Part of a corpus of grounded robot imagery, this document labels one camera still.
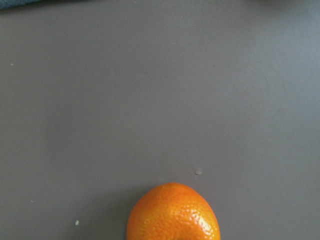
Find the orange fruit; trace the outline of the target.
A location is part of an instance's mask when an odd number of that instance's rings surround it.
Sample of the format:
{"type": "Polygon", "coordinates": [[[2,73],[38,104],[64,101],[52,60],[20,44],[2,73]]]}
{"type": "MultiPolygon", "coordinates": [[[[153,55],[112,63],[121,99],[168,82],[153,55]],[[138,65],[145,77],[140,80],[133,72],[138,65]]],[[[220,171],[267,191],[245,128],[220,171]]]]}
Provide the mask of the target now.
{"type": "Polygon", "coordinates": [[[194,189],[170,182],[152,188],[132,208],[128,240],[219,240],[220,227],[209,203],[194,189]]]}

